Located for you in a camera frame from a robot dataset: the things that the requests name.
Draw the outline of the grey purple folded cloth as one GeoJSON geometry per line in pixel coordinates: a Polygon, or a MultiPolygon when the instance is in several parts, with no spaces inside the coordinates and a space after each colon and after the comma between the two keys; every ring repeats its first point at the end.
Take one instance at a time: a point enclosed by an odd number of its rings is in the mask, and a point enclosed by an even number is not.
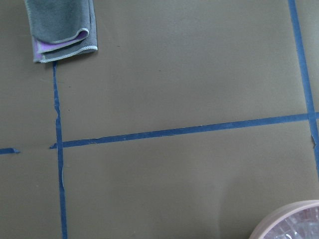
{"type": "Polygon", "coordinates": [[[33,62],[49,63],[98,50],[92,0],[26,0],[33,62]]]}

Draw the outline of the pink bowl of ice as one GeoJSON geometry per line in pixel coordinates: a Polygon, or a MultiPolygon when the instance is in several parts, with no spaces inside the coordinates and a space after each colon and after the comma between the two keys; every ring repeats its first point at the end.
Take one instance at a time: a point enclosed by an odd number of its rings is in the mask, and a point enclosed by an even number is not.
{"type": "Polygon", "coordinates": [[[298,201],[282,206],[263,218],[251,239],[317,239],[319,201],[298,201]]]}

